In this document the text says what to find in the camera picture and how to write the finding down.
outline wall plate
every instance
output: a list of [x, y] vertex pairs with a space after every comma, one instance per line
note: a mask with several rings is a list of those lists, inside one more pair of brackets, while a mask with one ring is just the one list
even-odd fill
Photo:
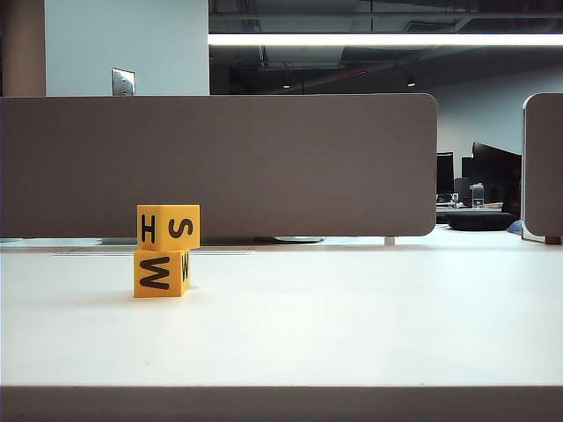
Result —
[[112, 91], [118, 97], [135, 95], [135, 72], [112, 68]]

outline black cushion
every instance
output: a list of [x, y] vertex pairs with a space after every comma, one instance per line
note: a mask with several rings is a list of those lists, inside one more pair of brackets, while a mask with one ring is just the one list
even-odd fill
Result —
[[489, 231], [506, 230], [516, 217], [494, 211], [461, 211], [447, 214], [446, 220], [454, 230]]

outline cubicle divider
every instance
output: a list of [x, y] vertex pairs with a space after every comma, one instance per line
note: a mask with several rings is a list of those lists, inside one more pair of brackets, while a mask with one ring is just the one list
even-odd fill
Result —
[[523, 221], [537, 236], [563, 236], [563, 93], [524, 103]]
[[2, 98], [2, 236], [135, 236], [135, 205], [201, 204], [203, 238], [422, 236], [426, 94]]

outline wall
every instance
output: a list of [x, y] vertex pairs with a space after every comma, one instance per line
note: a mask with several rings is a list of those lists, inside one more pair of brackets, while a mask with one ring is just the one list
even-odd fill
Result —
[[454, 151], [456, 177], [473, 142], [522, 154], [523, 102], [538, 92], [563, 91], [563, 67], [442, 87], [438, 102], [438, 150]]
[[208, 95], [207, 37], [205, 0], [45, 0], [47, 95], [112, 95], [112, 67], [137, 95]]
[[2, 2], [2, 84], [6, 97], [45, 95], [43, 0]]

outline black letter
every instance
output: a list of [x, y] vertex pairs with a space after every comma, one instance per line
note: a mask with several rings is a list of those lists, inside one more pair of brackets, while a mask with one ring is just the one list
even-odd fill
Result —
[[152, 244], [155, 243], [155, 216], [150, 216], [150, 226], [145, 225], [144, 223], [144, 214], [141, 215], [141, 240], [144, 242], [144, 234], [146, 232], [150, 233], [150, 242]]
[[191, 220], [188, 220], [187, 218], [185, 218], [184, 220], [179, 222], [178, 230], [174, 230], [174, 219], [172, 218], [168, 222], [168, 233], [170, 233], [170, 236], [177, 239], [180, 236], [182, 236], [182, 232], [184, 231], [184, 228], [186, 226], [187, 226], [187, 234], [188, 235], [191, 235], [192, 233], [194, 233], [194, 225], [192, 224]]
[[190, 259], [190, 254], [189, 252], [186, 252], [186, 254], [184, 254], [184, 257], [182, 259], [182, 280], [187, 279], [189, 259]]
[[169, 257], [145, 259], [144, 261], [141, 261], [140, 266], [143, 270], [149, 270], [154, 273], [147, 277], [143, 277], [140, 282], [141, 286], [168, 290], [168, 288], [170, 288], [170, 285], [168, 283], [159, 283], [158, 281], [154, 281], [163, 279], [164, 277], [168, 277], [170, 275], [170, 272], [166, 268], [155, 266], [155, 264], [165, 264], [167, 262], [170, 262]]

